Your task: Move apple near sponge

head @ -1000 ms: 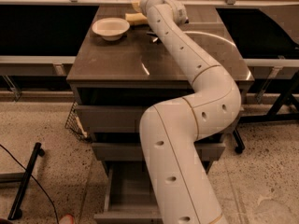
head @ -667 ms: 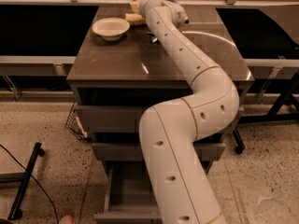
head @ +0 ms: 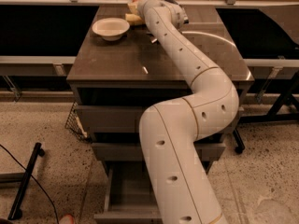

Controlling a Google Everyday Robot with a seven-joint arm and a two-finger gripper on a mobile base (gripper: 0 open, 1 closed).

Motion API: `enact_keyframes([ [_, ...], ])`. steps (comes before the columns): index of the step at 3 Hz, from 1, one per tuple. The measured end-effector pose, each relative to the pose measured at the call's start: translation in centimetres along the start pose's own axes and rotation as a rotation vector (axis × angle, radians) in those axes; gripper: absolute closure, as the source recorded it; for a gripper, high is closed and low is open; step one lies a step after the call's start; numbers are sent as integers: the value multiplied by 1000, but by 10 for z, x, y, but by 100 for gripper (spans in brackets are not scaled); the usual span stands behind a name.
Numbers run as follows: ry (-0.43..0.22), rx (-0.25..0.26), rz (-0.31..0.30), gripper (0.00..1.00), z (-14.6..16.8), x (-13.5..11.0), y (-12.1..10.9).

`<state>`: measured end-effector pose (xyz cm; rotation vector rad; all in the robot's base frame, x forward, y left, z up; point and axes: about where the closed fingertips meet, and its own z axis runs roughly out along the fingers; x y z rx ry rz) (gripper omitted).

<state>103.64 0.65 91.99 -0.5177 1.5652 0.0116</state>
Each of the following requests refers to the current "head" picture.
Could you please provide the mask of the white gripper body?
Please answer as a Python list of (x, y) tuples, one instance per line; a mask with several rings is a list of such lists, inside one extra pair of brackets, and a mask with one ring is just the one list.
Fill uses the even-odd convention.
[(149, 9), (153, 7), (160, 7), (162, 5), (161, 0), (138, 0), (137, 1), (137, 11), (141, 18), (146, 16)]

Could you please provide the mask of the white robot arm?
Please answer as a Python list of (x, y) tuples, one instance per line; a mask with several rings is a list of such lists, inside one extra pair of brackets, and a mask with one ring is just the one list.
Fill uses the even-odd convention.
[(228, 127), (238, 112), (225, 72), (178, 30), (184, 9), (137, 0), (138, 16), (183, 75), (192, 93), (144, 111), (139, 138), (163, 224), (228, 224), (194, 143)]

